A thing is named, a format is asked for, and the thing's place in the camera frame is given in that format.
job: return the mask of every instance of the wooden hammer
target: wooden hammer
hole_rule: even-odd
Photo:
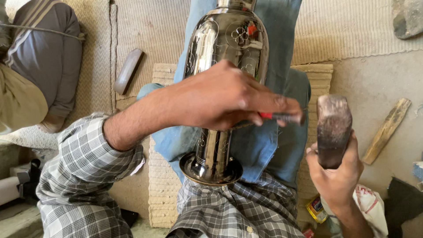
[[[324,95],[317,99],[319,164],[337,169],[342,163],[351,133],[352,116],[346,97]]]

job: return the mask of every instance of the hairy forearm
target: hairy forearm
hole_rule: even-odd
[[[169,103],[161,94],[158,89],[106,120],[103,130],[111,147],[129,150],[144,137],[173,126],[169,119]]]
[[[354,200],[347,206],[332,210],[341,222],[344,238],[373,238],[373,231]]]

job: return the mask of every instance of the person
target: person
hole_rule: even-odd
[[[118,204],[107,191],[141,163],[140,141],[152,133],[174,126],[226,130],[241,120],[254,122],[251,128],[263,128],[273,122],[264,122],[257,112],[305,113],[302,108],[309,100],[308,80],[289,71],[300,3],[300,0],[257,3],[255,12],[263,20],[269,46],[274,49],[269,53],[266,86],[222,60],[182,81],[178,76],[181,70],[177,70],[175,84],[156,87],[148,93],[141,89],[139,100],[127,109],[113,116],[94,113],[65,129],[58,137],[59,154],[43,167],[36,190],[44,236],[132,237]],[[186,37],[198,18],[215,6],[214,0],[191,1]],[[281,12],[278,25],[272,24],[275,14]],[[186,49],[181,55],[183,61],[184,54]],[[280,84],[275,79],[283,82],[283,90],[277,89]],[[305,149],[307,126],[278,124],[275,134],[279,148],[273,150],[274,155],[265,167],[254,170],[260,172],[257,179],[244,178],[252,171],[247,167],[241,180],[222,187],[198,184],[183,177],[176,207],[179,216],[167,237],[304,237],[296,223],[295,177]],[[344,237],[373,237],[352,198],[363,171],[355,134],[352,133],[337,170],[322,169],[316,149],[314,144],[306,150],[311,178],[341,221]],[[174,166],[177,160],[169,162],[180,174]]]
[[[82,58],[78,19],[61,1],[31,0],[16,12],[13,25],[56,33],[13,31],[0,63],[0,135],[33,125],[58,132],[74,107]]]

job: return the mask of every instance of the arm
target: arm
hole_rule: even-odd
[[[76,121],[58,137],[59,155],[44,166],[36,190],[45,234],[130,236],[107,191],[141,162],[141,139],[175,125],[225,130],[244,119],[261,125],[258,111],[302,113],[296,100],[221,61],[110,118],[95,113]]]
[[[354,189],[363,172],[358,158],[358,142],[353,132],[338,169],[323,169],[318,163],[317,143],[307,148],[307,163],[311,179],[317,191],[326,200],[342,226],[345,238],[373,238],[373,231],[352,198]]]

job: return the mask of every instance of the plaid shirt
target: plaid shirt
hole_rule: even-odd
[[[143,159],[104,138],[101,113],[82,118],[58,137],[59,155],[43,168],[36,194],[45,237],[132,237],[107,191]],[[185,180],[179,217],[167,237],[304,237],[296,224],[296,192],[264,172],[256,183],[210,187]]]

